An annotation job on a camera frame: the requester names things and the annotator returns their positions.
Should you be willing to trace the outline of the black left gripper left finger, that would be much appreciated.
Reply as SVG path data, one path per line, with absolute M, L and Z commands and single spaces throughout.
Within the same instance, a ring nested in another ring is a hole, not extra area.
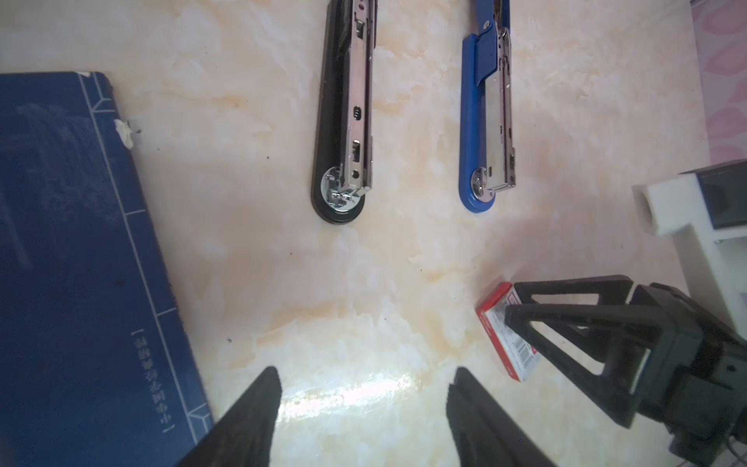
M 268 366 L 179 466 L 268 466 L 282 386 Z

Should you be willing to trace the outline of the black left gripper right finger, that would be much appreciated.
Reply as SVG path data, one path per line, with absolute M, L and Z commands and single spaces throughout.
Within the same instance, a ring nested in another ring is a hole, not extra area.
M 462 467 L 554 464 L 465 367 L 449 385 L 447 421 Z

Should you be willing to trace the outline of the blue notebook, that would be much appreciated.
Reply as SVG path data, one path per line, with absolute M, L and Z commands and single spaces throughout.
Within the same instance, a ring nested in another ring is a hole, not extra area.
M 99 72 L 1 78 L 1 462 L 173 466 L 211 429 Z

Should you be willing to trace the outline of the blue stapler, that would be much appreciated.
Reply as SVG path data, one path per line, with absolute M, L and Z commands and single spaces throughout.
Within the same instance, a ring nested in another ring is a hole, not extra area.
M 459 196 L 473 213 L 513 189 L 511 2 L 475 3 L 478 31 L 462 41 Z

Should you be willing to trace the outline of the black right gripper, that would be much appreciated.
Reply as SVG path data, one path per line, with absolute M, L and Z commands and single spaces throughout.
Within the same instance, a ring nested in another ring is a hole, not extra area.
M 662 423 L 709 466 L 746 437 L 746 340 L 677 288 L 627 276 L 517 282 L 505 322 L 620 426 Z

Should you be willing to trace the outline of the red white staple box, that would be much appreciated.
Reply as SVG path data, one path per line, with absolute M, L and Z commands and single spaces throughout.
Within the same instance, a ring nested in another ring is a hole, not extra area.
M 476 315 L 508 375 L 523 383 L 533 373 L 541 355 L 507 325 L 507 307 L 520 304 L 513 284 L 500 282 L 478 305 Z

